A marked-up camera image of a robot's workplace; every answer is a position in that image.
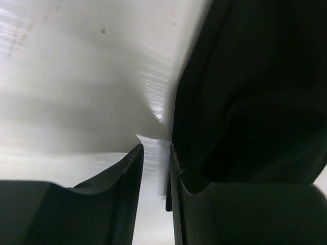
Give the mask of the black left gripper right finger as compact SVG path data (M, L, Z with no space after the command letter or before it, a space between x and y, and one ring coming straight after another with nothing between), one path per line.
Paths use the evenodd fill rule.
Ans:
M326 197L312 184L217 183L170 155L176 244L326 244Z

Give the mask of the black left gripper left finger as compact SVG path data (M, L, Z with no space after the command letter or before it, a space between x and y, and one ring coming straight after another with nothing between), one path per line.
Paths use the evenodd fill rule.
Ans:
M73 188L1 181L1 244L132 244L143 163L138 144Z

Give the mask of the black skirt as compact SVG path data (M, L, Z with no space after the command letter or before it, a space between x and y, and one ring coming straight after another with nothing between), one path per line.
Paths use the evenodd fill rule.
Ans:
M213 1L172 144L215 182L313 183L326 165L326 1Z

